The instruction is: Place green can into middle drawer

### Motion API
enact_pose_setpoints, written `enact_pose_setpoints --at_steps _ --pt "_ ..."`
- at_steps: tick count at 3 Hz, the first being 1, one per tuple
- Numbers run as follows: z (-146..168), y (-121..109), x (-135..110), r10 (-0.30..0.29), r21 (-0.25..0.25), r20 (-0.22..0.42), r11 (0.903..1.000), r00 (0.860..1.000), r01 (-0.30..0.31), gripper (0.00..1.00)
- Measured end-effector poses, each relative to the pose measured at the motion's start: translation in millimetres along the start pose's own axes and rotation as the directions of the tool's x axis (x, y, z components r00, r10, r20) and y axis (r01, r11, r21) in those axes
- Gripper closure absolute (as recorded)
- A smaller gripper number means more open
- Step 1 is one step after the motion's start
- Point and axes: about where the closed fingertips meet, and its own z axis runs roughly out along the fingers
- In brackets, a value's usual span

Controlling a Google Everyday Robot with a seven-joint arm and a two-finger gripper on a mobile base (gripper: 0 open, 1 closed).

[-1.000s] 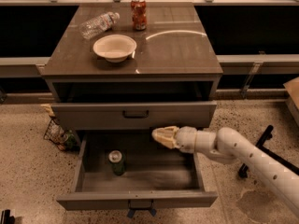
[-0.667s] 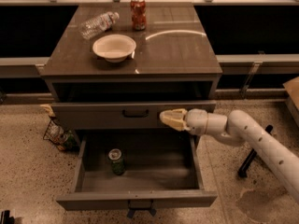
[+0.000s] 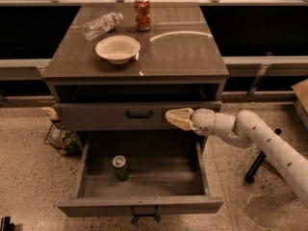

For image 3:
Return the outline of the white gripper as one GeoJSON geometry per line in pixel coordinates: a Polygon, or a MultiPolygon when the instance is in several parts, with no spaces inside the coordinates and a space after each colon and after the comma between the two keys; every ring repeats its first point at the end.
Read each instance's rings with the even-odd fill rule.
{"type": "Polygon", "coordinates": [[[193,130],[197,135],[209,137],[215,135],[224,137],[229,135],[235,126],[235,117],[216,113],[209,109],[181,108],[166,112],[166,119],[172,125],[184,130],[193,130]]]}

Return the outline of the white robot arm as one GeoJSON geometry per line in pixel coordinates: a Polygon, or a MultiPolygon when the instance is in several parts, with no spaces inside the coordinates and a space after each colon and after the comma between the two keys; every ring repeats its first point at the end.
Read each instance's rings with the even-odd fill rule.
{"type": "Polygon", "coordinates": [[[184,131],[194,131],[198,136],[217,136],[241,148],[255,143],[308,208],[308,160],[255,113],[242,110],[236,115],[227,115],[205,108],[182,108],[168,110],[165,117],[170,124],[184,131]]]}

